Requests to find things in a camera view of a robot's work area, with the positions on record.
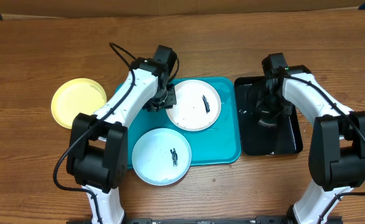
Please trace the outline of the green sponge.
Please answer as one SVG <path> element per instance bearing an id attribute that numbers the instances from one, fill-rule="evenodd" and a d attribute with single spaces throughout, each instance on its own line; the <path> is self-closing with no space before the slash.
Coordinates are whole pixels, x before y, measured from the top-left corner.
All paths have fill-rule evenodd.
<path id="1" fill-rule="evenodd" d="M 266 121 L 266 120 L 262 120 L 260 119 L 258 121 L 258 123 L 262 126 L 266 126 L 266 127 L 276 127 L 278 124 L 277 122 L 274 122 L 274 121 Z"/>

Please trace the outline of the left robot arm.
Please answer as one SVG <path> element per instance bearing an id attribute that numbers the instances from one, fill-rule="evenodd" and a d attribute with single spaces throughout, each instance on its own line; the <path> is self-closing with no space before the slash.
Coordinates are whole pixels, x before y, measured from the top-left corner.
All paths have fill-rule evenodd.
<path id="1" fill-rule="evenodd" d="M 111 100 L 93 115 L 79 113 L 72 123 L 69 148 L 59 159 L 67 163 L 78 192 L 87 194 L 92 223 L 122 223 L 118 187 L 126 173 L 128 128 L 141 110 L 159 111 L 176 104 L 171 83 L 179 67 L 175 53 L 139 57 Z"/>

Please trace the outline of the yellow-green round plate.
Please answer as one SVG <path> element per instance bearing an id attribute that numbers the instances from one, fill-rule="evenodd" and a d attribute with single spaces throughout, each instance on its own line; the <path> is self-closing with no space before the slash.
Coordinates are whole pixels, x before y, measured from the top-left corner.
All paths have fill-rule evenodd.
<path id="1" fill-rule="evenodd" d="M 50 108 L 55 121 L 62 127 L 71 129 L 76 115 L 91 115 L 106 102 L 107 95 L 99 83 L 88 78 L 76 78 L 57 89 Z"/>

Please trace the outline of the white round plate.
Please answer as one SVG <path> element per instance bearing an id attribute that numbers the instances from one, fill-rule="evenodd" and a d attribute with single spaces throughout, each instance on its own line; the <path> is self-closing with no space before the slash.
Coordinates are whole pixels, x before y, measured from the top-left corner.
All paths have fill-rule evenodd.
<path id="1" fill-rule="evenodd" d="M 170 121 L 185 131 L 202 131 L 212 126 L 221 112 L 216 89 L 201 80 L 185 80 L 175 85 L 176 104 L 166 110 Z"/>

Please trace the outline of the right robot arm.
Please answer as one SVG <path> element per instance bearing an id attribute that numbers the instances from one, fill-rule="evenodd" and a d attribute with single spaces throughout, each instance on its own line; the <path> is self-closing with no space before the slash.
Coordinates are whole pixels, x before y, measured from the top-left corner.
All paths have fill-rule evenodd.
<path id="1" fill-rule="evenodd" d="M 311 182 L 291 208 L 292 223 L 328 223 L 328 215 L 348 196 L 365 196 L 365 111 L 353 111 L 322 88 L 303 65 L 264 68 L 251 99 L 272 124 L 288 105 L 313 127 L 308 167 Z"/>

